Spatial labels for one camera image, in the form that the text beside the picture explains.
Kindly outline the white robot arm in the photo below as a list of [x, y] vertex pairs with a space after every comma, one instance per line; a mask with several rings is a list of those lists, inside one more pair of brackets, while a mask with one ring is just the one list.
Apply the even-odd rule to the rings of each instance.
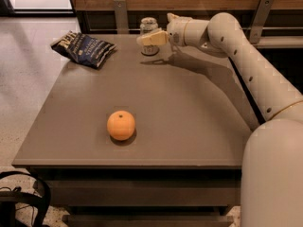
[[140, 35], [142, 46], [193, 46], [236, 66], [264, 119], [249, 137], [241, 167], [241, 227], [303, 227], [303, 96], [247, 40], [238, 20], [170, 13], [165, 30]]

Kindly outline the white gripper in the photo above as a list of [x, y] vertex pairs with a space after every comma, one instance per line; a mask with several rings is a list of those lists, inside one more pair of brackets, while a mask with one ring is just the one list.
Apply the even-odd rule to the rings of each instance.
[[173, 45], [185, 46], [185, 31], [191, 17], [178, 16], [169, 12], [167, 14], [167, 32], [164, 30], [154, 30], [141, 35], [136, 42], [142, 46], [164, 45], [168, 41]]

